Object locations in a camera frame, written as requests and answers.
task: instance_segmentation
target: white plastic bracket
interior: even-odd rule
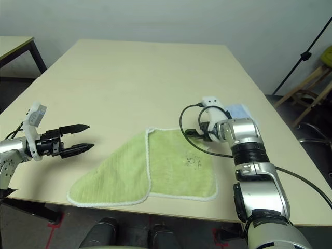
[[[203,103],[204,107],[215,105],[215,106],[219,106],[225,110],[225,107],[222,105],[222,103],[216,97],[213,97],[213,96],[203,97],[202,103]],[[208,131],[212,131],[216,123],[218,123],[222,120],[228,119],[226,117],[226,115],[223,112],[221,112],[220,110],[218,110],[217,108],[211,107],[211,108],[207,109],[206,112],[209,114],[209,118],[210,118],[209,127],[207,128]],[[212,141],[220,143],[220,139],[218,139],[214,134],[209,133],[209,137],[211,138]]]
[[[25,133],[26,140],[29,143],[29,150],[31,156],[35,161],[40,161],[43,157],[37,152],[36,140],[40,139],[40,135],[37,133],[36,127],[39,126],[45,112],[46,106],[35,101],[28,111],[25,120],[23,121],[22,129]]]

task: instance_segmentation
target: black shoe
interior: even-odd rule
[[[164,225],[154,225],[149,232],[148,245],[152,249],[181,249],[174,233]]]
[[[103,218],[91,228],[79,248],[116,245],[118,229],[118,223],[115,219]]]

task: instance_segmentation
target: wooden stool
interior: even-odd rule
[[[324,65],[318,67],[312,74],[310,74],[301,84],[297,87],[293,88],[288,94],[283,96],[280,100],[278,100],[274,104],[274,108],[277,108],[283,102],[288,100],[289,98],[293,98],[294,101],[292,105],[296,103],[305,106],[307,109],[292,123],[292,127],[298,125],[301,120],[308,114],[312,107],[315,105],[321,104],[321,102],[326,98],[326,96],[332,90],[332,81],[325,87],[325,89],[317,95],[316,93],[312,92],[312,90],[326,78],[332,72],[332,46],[328,47],[324,53],[321,55],[321,61]],[[312,84],[309,84],[312,80],[318,78]],[[309,95],[313,97],[314,101],[309,104],[302,99]]]

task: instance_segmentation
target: black tripod stand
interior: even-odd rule
[[[303,52],[301,54],[300,59],[298,60],[298,62],[296,62],[295,66],[291,69],[291,71],[287,74],[287,76],[283,79],[283,81],[279,84],[279,86],[275,89],[275,91],[273,92],[272,95],[275,95],[276,92],[279,91],[279,89],[282,87],[282,85],[286,82],[286,80],[290,77],[290,75],[294,72],[294,70],[297,68],[297,66],[302,62],[302,61],[307,61],[309,60],[309,58],[311,57],[311,53],[309,52],[310,49],[313,47],[313,45],[315,45],[316,41],[320,38],[320,36],[324,33],[324,31],[326,30],[326,28],[329,26],[329,24],[332,22],[332,17],[330,18],[330,20],[327,21],[327,23],[325,24],[325,26],[323,27],[323,29],[320,31],[320,33],[318,34],[318,36],[315,38],[315,40],[312,42],[312,44],[309,46],[309,48]]]

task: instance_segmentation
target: white wall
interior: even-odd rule
[[[0,35],[34,36],[47,66],[80,38],[225,44],[271,94],[331,11],[331,0],[0,0]],[[332,25],[278,94],[307,76],[329,45]],[[0,72],[38,74],[28,55]]]

